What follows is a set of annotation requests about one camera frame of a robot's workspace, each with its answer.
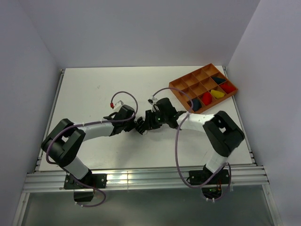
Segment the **black white striped sock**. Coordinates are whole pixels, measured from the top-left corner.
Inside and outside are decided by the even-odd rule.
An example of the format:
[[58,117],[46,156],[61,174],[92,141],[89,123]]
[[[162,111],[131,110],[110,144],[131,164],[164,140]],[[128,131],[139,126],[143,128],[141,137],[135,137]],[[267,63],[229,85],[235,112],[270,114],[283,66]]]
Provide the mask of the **black white striped sock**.
[[143,119],[143,117],[139,117],[136,120],[136,131],[141,134],[141,135],[145,135],[148,131],[148,124],[145,122],[145,120]]

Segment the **navy patterned sock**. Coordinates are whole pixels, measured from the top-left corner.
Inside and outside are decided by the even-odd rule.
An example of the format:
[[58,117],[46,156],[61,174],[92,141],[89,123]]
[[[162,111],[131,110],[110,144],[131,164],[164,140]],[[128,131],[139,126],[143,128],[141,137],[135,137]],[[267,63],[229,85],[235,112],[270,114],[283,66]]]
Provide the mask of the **navy patterned sock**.
[[192,110],[195,112],[202,108],[202,104],[201,104],[200,100],[197,98],[192,99],[192,104],[193,104]]

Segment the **red Christmas sock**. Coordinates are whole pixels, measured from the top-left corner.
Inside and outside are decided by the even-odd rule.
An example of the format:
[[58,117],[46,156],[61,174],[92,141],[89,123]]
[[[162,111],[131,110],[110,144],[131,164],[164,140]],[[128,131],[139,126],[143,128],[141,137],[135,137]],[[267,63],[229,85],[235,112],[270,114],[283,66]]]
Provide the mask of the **red Christmas sock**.
[[209,92],[206,92],[202,96],[202,102],[204,105],[209,105],[213,101],[212,95]]

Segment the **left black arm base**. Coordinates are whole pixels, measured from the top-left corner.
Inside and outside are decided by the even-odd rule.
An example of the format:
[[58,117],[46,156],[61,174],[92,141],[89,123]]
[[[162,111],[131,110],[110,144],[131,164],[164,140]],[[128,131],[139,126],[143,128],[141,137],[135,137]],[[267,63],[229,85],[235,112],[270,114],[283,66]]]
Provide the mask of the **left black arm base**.
[[[102,191],[106,188],[107,174],[87,174],[82,179],[76,179],[73,175],[66,175],[64,190],[74,190],[73,199],[83,207],[94,207],[101,205],[106,200],[106,194]],[[96,204],[89,204],[100,194],[101,201]]]

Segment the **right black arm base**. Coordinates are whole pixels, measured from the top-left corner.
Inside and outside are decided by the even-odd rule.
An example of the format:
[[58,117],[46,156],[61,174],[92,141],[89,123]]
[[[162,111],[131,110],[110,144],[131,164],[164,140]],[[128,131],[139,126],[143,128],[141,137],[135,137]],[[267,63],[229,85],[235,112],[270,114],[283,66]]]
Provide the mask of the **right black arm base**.
[[[191,170],[186,181],[192,185],[200,185],[213,175],[209,170]],[[220,170],[206,185],[225,185],[230,181],[230,174],[227,169]]]

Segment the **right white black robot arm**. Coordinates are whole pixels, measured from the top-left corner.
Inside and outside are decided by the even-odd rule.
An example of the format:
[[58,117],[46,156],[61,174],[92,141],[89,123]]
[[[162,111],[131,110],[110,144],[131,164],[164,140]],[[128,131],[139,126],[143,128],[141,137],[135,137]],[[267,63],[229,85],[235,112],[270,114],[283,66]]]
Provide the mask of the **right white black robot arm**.
[[225,111],[215,114],[195,114],[187,111],[177,111],[169,98],[148,100],[151,109],[145,112],[145,120],[140,122],[139,133],[159,129],[166,124],[172,129],[193,130],[206,134],[213,147],[213,154],[203,167],[204,180],[210,184],[215,183],[219,171],[225,166],[234,149],[239,147],[245,139],[240,127]]

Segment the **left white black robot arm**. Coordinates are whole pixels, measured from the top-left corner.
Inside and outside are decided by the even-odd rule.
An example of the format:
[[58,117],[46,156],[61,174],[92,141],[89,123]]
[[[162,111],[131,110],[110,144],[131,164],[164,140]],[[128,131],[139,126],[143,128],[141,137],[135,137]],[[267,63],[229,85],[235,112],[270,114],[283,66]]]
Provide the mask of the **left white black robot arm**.
[[84,141],[111,137],[122,131],[131,131],[135,127],[135,110],[128,105],[115,106],[113,113],[103,117],[100,122],[76,125],[69,119],[62,119],[44,139],[41,149],[46,152],[54,164],[75,177],[75,183],[81,187],[105,187],[106,179],[92,174],[92,171],[77,157]]

